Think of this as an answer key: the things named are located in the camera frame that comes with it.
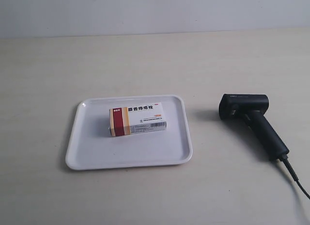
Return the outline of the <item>white medicine box red stripe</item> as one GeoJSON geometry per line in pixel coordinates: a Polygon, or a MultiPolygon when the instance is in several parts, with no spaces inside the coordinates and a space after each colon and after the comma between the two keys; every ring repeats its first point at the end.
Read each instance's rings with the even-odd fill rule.
{"type": "Polygon", "coordinates": [[[109,130],[113,137],[166,129],[167,120],[160,102],[109,110],[109,130]]]}

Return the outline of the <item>white plastic tray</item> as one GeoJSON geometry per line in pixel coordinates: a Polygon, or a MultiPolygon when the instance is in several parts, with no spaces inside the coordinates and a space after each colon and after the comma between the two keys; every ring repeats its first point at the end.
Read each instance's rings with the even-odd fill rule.
{"type": "Polygon", "coordinates": [[[77,106],[65,163],[72,170],[178,165],[192,157],[185,105],[176,95],[90,98],[77,106]],[[109,110],[160,102],[167,129],[112,137],[109,110]]]}

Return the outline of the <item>black handheld barcode scanner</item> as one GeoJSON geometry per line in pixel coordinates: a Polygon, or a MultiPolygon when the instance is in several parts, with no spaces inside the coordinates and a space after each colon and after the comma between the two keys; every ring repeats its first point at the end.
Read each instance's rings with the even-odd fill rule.
{"type": "Polygon", "coordinates": [[[224,94],[219,103],[222,120],[241,119],[252,130],[270,160],[285,161],[289,149],[270,125],[264,114],[269,108],[267,95],[224,94]]]}

